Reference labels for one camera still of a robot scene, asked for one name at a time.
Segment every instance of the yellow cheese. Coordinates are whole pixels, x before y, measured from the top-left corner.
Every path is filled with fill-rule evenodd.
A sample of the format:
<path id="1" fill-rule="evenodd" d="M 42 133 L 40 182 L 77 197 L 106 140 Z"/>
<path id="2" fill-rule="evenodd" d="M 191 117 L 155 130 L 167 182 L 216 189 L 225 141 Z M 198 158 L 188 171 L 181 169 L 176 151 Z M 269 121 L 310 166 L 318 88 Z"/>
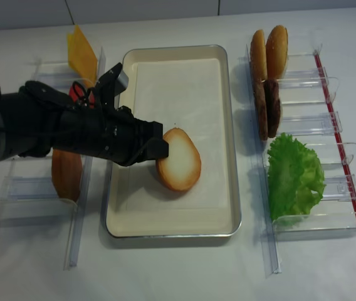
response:
<path id="1" fill-rule="evenodd" d="M 67 42 L 69 66 L 86 79 L 87 88 L 93 87 L 97 79 L 97 58 L 78 25 L 73 34 L 67 35 Z"/>

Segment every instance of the sesame-free bun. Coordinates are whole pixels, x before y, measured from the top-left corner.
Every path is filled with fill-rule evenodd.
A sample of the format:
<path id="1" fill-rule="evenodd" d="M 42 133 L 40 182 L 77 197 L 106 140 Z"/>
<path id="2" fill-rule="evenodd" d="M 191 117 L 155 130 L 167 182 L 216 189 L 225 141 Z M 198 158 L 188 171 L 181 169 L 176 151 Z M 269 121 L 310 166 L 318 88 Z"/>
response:
<path id="1" fill-rule="evenodd" d="M 262 29 L 254 33 L 251 42 L 251 71 L 253 81 L 267 79 L 266 45 Z"/>
<path id="2" fill-rule="evenodd" d="M 266 43 L 267 75 L 269 79 L 284 76 L 288 58 L 288 32 L 282 25 L 273 28 Z"/>
<path id="3" fill-rule="evenodd" d="M 79 154 L 53 149 L 51 179 L 60 198 L 78 200 L 81 176 L 82 160 Z"/>
<path id="4" fill-rule="evenodd" d="M 156 160 L 162 183 L 173 191 L 187 191 L 199 179 L 202 162 L 191 138 L 181 129 L 173 128 L 163 139 L 169 144 L 169 156 Z"/>

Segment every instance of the bottom bun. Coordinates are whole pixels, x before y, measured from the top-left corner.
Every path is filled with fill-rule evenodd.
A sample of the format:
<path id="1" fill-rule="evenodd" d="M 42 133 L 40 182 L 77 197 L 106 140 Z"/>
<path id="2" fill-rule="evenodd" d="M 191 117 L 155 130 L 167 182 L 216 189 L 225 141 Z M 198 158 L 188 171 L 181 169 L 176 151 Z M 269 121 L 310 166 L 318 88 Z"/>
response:
<path id="1" fill-rule="evenodd" d="M 51 179 L 61 199 L 78 201 L 81 176 L 82 160 L 79 154 L 53 149 Z"/>
<path id="2" fill-rule="evenodd" d="M 181 129 L 170 129 L 163 139 L 169 144 L 169 156 L 156 160 L 161 181 L 173 191 L 187 191 L 201 176 L 199 152 L 191 138 Z"/>

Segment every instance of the clear plastic holder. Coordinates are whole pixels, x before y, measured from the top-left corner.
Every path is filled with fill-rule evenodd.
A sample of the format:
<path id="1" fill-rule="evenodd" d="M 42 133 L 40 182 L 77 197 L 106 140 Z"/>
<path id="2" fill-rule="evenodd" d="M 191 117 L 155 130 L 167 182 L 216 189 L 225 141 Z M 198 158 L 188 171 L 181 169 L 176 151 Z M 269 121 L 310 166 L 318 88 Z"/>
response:
<path id="1" fill-rule="evenodd" d="M 247 45 L 248 64 L 246 64 L 249 104 L 253 112 L 253 119 L 257 120 L 250 72 L 249 48 L 250 42 Z M 320 44 L 319 47 L 309 48 L 306 51 L 290 53 L 286 75 L 284 79 L 279 80 L 279 85 L 280 100 L 283 107 L 287 105 L 309 105 L 307 108 L 300 109 L 301 112 L 307 114 L 309 108 L 312 109 L 313 114 L 319 110 L 322 111 L 316 115 L 285 116 L 281 120 L 278 132 L 295 136 L 303 135 L 309 137 L 312 141 L 315 140 L 312 139 L 314 137 L 324 138 L 324 141 L 328 141 L 328 138 L 332 137 L 330 141 L 341 142 L 340 138 L 337 139 L 337 136 L 341 133 L 342 126 L 338 113 L 332 107 L 339 81 L 338 78 L 328 77 L 326 70 L 322 67 L 319 58 L 321 48 Z M 286 107 L 283 110 L 287 114 L 288 112 L 296 112 L 286 110 Z M 330 144 L 316 142 L 307 144 L 307 147 L 316 151 L 325 171 L 340 173 L 335 176 L 326 175 L 325 184 L 327 186 L 323 194 L 324 198 L 320 203 L 321 206 L 315 210 L 318 212 L 324 210 L 324 212 L 321 214 L 281 216 L 272 222 L 268 204 L 268 156 L 266 153 L 271 140 L 269 139 L 267 143 L 260 141 L 257 122 L 253 124 L 253 135 L 256 155 L 252 156 L 251 161 L 253 169 L 259 174 L 261 184 L 261 198 L 264 207 L 261 244 L 266 273 L 281 272 L 277 241 L 313 240 L 356 235 L 356 180 L 355 176 L 350 173 L 348 166 L 356 153 L 356 144 L 332 142 Z M 341 208 L 340 212 L 344 208 L 354 208 L 355 212 L 339 213 L 336 211 L 338 208 Z"/>
<path id="2" fill-rule="evenodd" d="M 263 28 L 264 37 L 267 38 L 269 33 L 271 32 L 271 28 Z M 290 40 L 291 46 L 288 47 L 288 56 L 291 58 L 295 58 L 297 56 L 302 57 L 313 57 L 313 52 L 317 51 L 318 53 L 321 52 L 323 48 L 322 39 L 320 38 L 321 32 L 319 30 L 312 30 L 307 33 L 293 33 L 290 29 L 287 28 L 288 31 L 288 39 Z M 248 58 L 250 58 L 249 51 L 250 45 L 252 42 L 253 36 L 249 35 L 247 39 L 246 46 L 248 48 Z"/>
<path id="3" fill-rule="evenodd" d="M 282 105 L 308 105 L 333 102 L 339 87 L 335 77 L 321 77 L 316 73 L 325 74 L 323 68 L 305 71 L 287 71 L 283 79 L 278 80 L 280 100 Z M 327 86 L 330 96 L 327 98 L 322 90 Z"/>
<path id="4" fill-rule="evenodd" d="M 102 47 L 95 51 L 97 57 L 97 78 L 102 76 L 105 72 L 105 53 Z M 84 81 L 92 83 L 87 78 L 82 78 L 74 70 L 72 70 L 67 61 L 41 61 L 36 62 L 36 71 L 34 73 L 34 80 L 45 83 L 54 89 L 63 93 L 69 92 L 71 84 L 78 81 L 82 85 Z"/>
<path id="5" fill-rule="evenodd" d="M 322 163 L 323 169 L 333 169 L 336 167 L 342 167 L 344 165 L 349 165 L 353 161 L 356 154 L 356 143 L 354 142 L 343 142 L 343 143 L 308 143 L 306 142 L 306 147 L 313 149 L 316 152 L 317 157 Z M 268 162 L 268 148 L 266 147 L 263 152 L 263 160 L 266 167 L 269 166 Z"/>
<path id="6" fill-rule="evenodd" d="M 105 72 L 106 58 L 102 47 L 94 49 L 98 58 L 97 77 Z M 83 78 L 75 73 L 67 61 L 37 60 L 33 80 L 41 81 L 61 92 L 68 93 L 71 84 L 78 81 L 83 84 Z M 69 270 L 78 262 L 83 218 L 86 209 L 86 198 L 90 182 L 92 158 L 82 157 L 83 173 L 80 183 L 80 197 L 77 203 L 69 199 L 60 199 L 51 180 L 51 155 L 45 158 L 14 157 L 8 161 L 9 172 L 3 180 L 0 192 L 0 237 L 2 231 L 15 235 L 30 232 L 32 226 L 39 224 L 44 230 L 59 231 L 61 234 L 49 240 L 42 237 L 45 248 L 51 250 L 52 259 L 62 260 L 63 269 Z"/>
<path id="7" fill-rule="evenodd" d="M 53 224 L 56 221 L 69 224 L 64 241 L 65 249 L 60 256 L 64 258 L 64 270 L 75 267 L 78 261 L 92 157 L 82 156 L 83 172 L 77 202 L 59 198 L 51 176 L 15 176 L 26 169 L 28 164 L 34 164 L 39 170 L 50 174 L 51 155 L 43 159 L 13 157 L 9 161 L 11 162 L 9 172 L 4 178 L 0 192 L 0 224 L 12 221 L 18 226 L 29 227 L 32 220 L 40 220 L 42 225 Z"/>
<path id="8" fill-rule="evenodd" d="M 338 112 L 327 112 L 314 116 L 283 117 L 277 135 L 334 135 L 341 132 Z"/>
<path id="9" fill-rule="evenodd" d="M 286 215 L 273 221 L 274 231 L 300 232 L 324 230 L 356 230 L 356 212 Z"/>

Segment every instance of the top bun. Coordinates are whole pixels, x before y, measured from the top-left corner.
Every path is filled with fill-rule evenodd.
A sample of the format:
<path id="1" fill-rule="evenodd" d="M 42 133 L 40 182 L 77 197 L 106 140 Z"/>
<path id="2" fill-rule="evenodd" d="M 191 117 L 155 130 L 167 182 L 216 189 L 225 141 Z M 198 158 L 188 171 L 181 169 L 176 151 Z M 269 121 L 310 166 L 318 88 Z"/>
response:
<path id="1" fill-rule="evenodd" d="M 266 45 L 262 29 L 254 33 L 251 43 L 251 71 L 254 82 L 267 79 Z"/>
<path id="2" fill-rule="evenodd" d="M 268 78 L 282 78 L 288 58 L 288 32 L 284 26 L 278 25 L 271 31 L 266 43 L 266 56 Z"/>

